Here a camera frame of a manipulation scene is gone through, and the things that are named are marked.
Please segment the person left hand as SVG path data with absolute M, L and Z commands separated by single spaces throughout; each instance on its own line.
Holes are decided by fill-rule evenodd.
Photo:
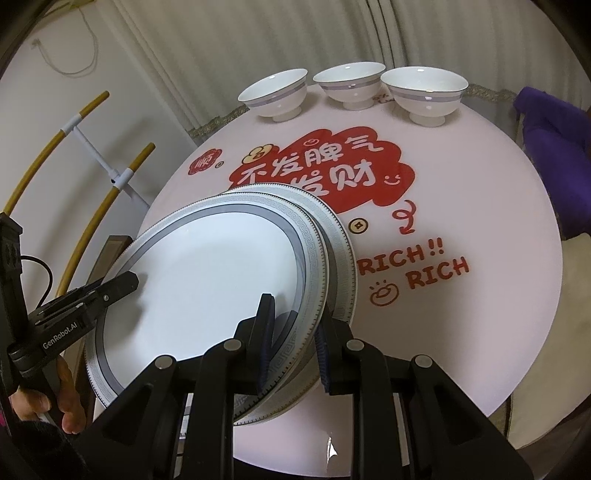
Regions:
M 66 361 L 59 356 L 56 364 L 60 380 L 56 401 L 58 409 L 63 414 L 61 428 L 66 434 L 79 434 L 85 429 L 85 411 Z M 52 407 L 52 402 L 45 394 L 21 388 L 10 396 L 10 403 L 18 418 L 23 421 L 36 421 L 40 414 L 49 412 Z

